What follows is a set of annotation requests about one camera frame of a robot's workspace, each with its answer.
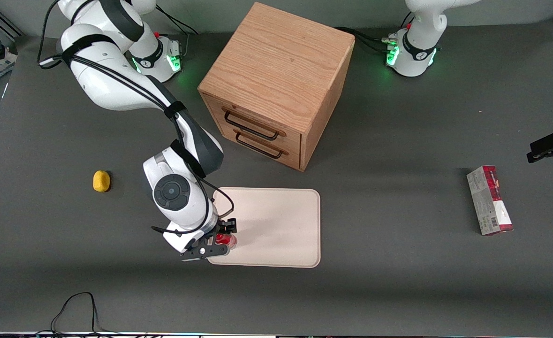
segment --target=gray table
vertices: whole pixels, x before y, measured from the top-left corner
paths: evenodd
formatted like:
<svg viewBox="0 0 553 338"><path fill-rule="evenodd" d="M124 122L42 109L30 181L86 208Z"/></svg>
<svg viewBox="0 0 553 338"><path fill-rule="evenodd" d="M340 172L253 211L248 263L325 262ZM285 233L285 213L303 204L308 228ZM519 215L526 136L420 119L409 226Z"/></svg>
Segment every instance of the gray table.
<svg viewBox="0 0 553 338"><path fill-rule="evenodd" d="M167 84L218 137L197 84L228 38L192 37ZM553 337L553 159L525 156L553 132L553 21L450 28L416 79L358 44L305 173L219 137L218 186L321 194L314 269L178 261L150 229L167 220L141 168L173 140L169 122L96 107L66 67L38 69L36 39L19 42L0 107L0 331L45 329L91 291L118 331ZM465 173L485 164L513 233L478 232ZM97 169L111 192L92 190ZM59 328L86 331L89 316L75 300Z"/></svg>

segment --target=green led light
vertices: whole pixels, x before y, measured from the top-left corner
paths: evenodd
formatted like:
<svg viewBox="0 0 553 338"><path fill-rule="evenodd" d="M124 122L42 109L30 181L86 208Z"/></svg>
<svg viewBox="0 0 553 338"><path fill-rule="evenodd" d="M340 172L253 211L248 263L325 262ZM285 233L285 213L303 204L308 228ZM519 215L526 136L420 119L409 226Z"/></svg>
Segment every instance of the green led light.
<svg viewBox="0 0 553 338"><path fill-rule="evenodd" d="M435 61L435 54L437 53L437 48L432 52L431 60L428 62L428 65L430 66L433 61Z"/></svg>
<svg viewBox="0 0 553 338"><path fill-rule="evenodd" d="M166 55L166 59L174 72L177 72L180 70L180 58L178 56Z"/></svg>
<svg viewBox="0 0 553 338"><path fill-rule="evenodd" d="M136 70L141 73L141 69L139 69L139 65L136 63L135 58L132 58L132 62L135 64Z"/></svg>
<svg viewBox="0 0 553 338"><path fill-rule="evenodd" d="M394 66L395 61L397 61L397 56L399 56L399 47L395 47L389 52L389 55L387 56L387 64L389 64L389 66Z"/></svg>

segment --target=beige tray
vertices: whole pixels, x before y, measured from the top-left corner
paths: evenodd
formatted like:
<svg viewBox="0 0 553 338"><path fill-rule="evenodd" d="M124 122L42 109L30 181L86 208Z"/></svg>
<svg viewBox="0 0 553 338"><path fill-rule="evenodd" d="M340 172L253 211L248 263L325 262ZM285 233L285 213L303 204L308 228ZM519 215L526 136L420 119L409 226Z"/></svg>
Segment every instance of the beige tray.
<svg viewBox="0 0 553 338"><path fill-rule="evenodd" d="M320 195L309 189L221 188L235 210L237 246L216 265L314 268L320 263ZM218 214L229 201L214 193Z"/></svg>

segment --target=drawer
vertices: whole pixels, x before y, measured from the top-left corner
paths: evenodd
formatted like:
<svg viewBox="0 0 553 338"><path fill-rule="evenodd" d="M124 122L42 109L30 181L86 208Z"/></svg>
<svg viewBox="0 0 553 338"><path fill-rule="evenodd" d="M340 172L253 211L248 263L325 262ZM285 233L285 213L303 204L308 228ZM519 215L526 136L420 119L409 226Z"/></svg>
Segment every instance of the drawer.
<svg viewBox="0 0 553 338"><path fill-rule="evenodd" d="M214 98L206 97L205 100L214 121L224 135L228 130L236 128L276 148L289 152L299 152L302 139L300 133L289 128L276 127L269 121L259 120L255 116L251 117L250 114L239 108L234 108L233 105L220 102Z"/></svg>
<svg viewBox="0 0 553 338"><path fill-rule="evenodd" d="M264 139L255 137L250 133L246 133L235 128L225 130L224 137L240 144L245 148L248 148L249 150L299 170L299 149L287 150L278 148L273 144L266 142Z"/></svg>

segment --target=round button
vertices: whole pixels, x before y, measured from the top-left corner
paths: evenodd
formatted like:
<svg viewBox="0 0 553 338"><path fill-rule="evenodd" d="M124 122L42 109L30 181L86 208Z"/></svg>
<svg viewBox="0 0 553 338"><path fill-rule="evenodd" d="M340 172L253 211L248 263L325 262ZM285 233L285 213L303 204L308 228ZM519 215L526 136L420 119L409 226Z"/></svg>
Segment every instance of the round button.
<svg viewBox="0 0 553 338"><path fill-rule="evenodd" d="M163 187L162 195L167 200L173 200L180 195L180 187L174 182L168 183Z"/></svg>

